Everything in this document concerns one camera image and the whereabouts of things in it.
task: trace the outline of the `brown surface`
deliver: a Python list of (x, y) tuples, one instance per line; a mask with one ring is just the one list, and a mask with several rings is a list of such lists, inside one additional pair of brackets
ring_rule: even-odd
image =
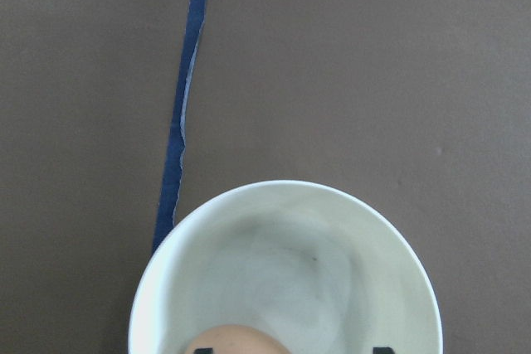
[[(0, 0), (2, 352), (124, 352), (187, 4)], [(419, 254), (446, 352), (528, 351), (530, 37), (531, 0), (209, 0), (179, 215), (343, 189)]]

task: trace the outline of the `egg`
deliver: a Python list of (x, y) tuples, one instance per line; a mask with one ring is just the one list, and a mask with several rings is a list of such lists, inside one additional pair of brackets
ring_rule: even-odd
[(212, 348), (213, 354), (290, 354), (273, 337), (241, 325), (208, 329), (193, 339), (185, 354), (193, 354), (200, 348)]

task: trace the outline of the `blue tape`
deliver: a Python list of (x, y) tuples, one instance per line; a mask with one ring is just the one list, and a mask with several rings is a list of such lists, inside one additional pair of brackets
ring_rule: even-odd
[(157, 224), (153, 237), (153, 252), (172, 230), (174, 214), (179, 197), (183, 175), (183, 154), (185, 149), (184, 122), (188, 91), (192, 81), (197, 46), (205, 20), (207, 0), (190, 0), (188, 19), (184, 33), (183, 53), (173, 104), (172, 123), (169, 130), (168, 150), (164, 164), (163, 184), (158, 203)]

